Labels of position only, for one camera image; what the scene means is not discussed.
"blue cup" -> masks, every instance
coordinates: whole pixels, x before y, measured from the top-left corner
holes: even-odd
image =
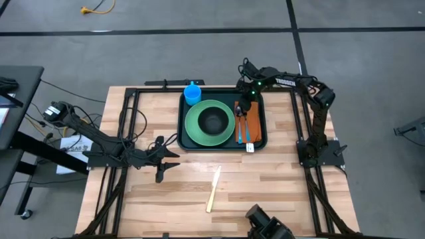
[[[193,84],[193,82],[186,86],[183,93],[185,95],[186,103],[190,106],[194,106],[201,101],[201,89],[199,86]]]

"label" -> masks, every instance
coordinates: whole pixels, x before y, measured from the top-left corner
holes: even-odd
[[[279,84],[283,84],[285,86],[295,86],[295,82],[291,81],[291,80],[284,80],[284,79],[279,79],[277,78],[276,81]]]
[[[254,144],[253,143],[247,143],[246,144],[246,151],[248,153],[253,153],[254,152]]]
[[[45,113],[50,115],[50,116],[53,114],[53,112],[51,112],[50,110],[46,110]]]
[[[60,113],[60,111],[58,109],[56,109],[55,107],[53,107],[53,106],[49,106],[48,107],[48,110],[50,110],[50,111],[52,111],[52,112],[54,112],[56,114],[59,114]]]

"knife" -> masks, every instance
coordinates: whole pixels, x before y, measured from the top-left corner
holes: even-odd
[[[218,166],[217,171],[215,171],[214,174],[214,180],[212,180],[212,191],[210,194],[210,199],[208,200],[208,204],[207,204],[207,212],[211,212],[211,209],[213,208],[213,202],[214,202],[214,195],[215,195],[215,189],[217,187],[217,183],[218,183],[218,178],[220,177],[220,171],[221,171],[221,165]]]

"black bowl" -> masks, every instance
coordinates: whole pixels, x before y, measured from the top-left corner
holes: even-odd
[[[218,107],[209,107],[199,114],[200,129],[208,135],[221,134],[228,125],[228,117],[224,110]]]

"orange napkin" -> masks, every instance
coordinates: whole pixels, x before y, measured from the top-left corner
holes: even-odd
[[[234,103],[234,108],[236,108],[238,105],[238,102]],[[247,142],[246,140],[246,133],[245,133],[245,117],[238,117],[236,116],[236,113],[234,113],[234,120],[235,120],[235,140],[236,142],[239,139],[239,123],[240,123],[240,130],[242,132],[242,142],[243,143],[254,143],[261,140],[261,125],[260,125],[260,117],[258,115],[258,102],[251,102],[251,109],[246,114],[246,120],[248,121],[248,131],[250,133],[250,141]]]

